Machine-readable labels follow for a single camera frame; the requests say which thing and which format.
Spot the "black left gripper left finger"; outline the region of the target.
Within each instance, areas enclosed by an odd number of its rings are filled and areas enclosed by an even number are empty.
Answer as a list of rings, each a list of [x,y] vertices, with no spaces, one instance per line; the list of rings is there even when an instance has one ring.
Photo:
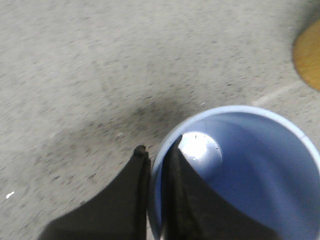
[[[88,202],[52,220],[40,240],[144,240],[151,160],[137,146],[118,175]]]

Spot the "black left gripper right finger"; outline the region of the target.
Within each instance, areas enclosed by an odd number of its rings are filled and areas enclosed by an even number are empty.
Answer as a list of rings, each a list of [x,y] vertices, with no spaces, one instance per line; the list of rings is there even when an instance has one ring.
[[[161,239],[278,240],[271,228],[242,213],[213,191],[178,146],[167,151],[161,171]]]

